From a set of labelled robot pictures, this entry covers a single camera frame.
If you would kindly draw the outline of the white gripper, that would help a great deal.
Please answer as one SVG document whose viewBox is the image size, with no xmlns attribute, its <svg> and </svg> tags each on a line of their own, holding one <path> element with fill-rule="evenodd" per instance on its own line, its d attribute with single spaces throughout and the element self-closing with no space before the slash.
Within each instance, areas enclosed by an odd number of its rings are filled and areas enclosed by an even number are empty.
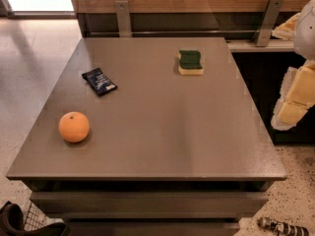
<svg viewBox="0 0 315 236">
<path fill-rule="evenodd" d="M 315 58 L 315 0 L 310 0 L 300 14 L 275 27 L 272 36 L 293 39 L 294 51 L 309 59 L 298 69 L 289 67 L 283 76 L 271 125 L 275 130 L 287 131 L 315 105 L 315 61 L 311 60 Z"/>
</svg>

